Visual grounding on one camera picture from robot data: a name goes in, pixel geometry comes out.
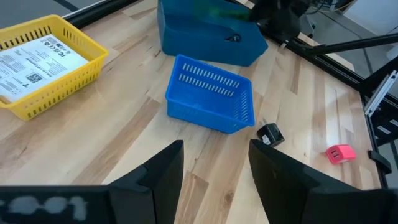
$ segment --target blue bin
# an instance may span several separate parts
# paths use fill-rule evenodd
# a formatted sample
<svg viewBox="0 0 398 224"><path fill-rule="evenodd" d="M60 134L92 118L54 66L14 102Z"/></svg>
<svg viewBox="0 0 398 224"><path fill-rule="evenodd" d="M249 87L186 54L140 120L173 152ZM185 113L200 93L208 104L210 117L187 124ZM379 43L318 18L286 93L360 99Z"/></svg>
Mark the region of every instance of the blue bin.
<svg viewBox="0 0 398 224"><path fill-rule="evenodd" d="M212 0L207 4L227 11L249 10L223 0ZM210 14L195 12L194 0L159 1L157 21L163 52L167 55L183 54L197 60L250 66L268 48L255 23ZM241 36L240 42L226 40L235 34Z"/></svg>
<svg viewBox="0 0 398 224"><path fill-rule="evenodd" d="M183 55L175 59L166 99L173 118L229 134L254 126L251 81Z"/></svg>

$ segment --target barcode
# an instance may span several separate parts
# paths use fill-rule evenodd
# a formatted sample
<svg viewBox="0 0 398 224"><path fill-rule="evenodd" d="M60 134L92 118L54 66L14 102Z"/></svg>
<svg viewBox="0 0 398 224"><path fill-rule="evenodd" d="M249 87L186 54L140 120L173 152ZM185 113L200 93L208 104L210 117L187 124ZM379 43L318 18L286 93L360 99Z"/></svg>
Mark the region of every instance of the barcode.
<svg viewBox="0 0 398 224"><path fill-rule="evenodd" d="M26 78L27 78L31 83L36 83L36 82L38 82L38 81L40 81L40 80L43 79L40 75L38 75L38 74L36 74L36 73L33 73L33 74L31 74L31 75L28 75L28 76L26 76Z"/></svg>

